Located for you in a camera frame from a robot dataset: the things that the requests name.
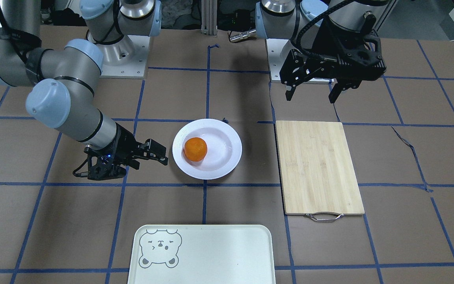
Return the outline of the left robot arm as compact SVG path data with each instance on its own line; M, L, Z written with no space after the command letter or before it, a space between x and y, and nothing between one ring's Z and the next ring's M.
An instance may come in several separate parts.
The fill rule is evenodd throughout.
M279 70L290 101L310 79L335 79L333 104L342 91L376 81L386 72L375 30L387 0L262 0L255 8L257 36L292 46Z

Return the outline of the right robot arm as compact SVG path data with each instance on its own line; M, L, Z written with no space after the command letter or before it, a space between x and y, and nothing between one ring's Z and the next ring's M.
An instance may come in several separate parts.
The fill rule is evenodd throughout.
M0 86L32 86L29 115L85 144L89 180L126 176L140 159L168 164L166 148L133 133L92 104L103 67L134 58L130 36L158 36L162 3L158 0L82 0L89 28L86 39L70 40L63 50L42 47L39 0L0 0Z

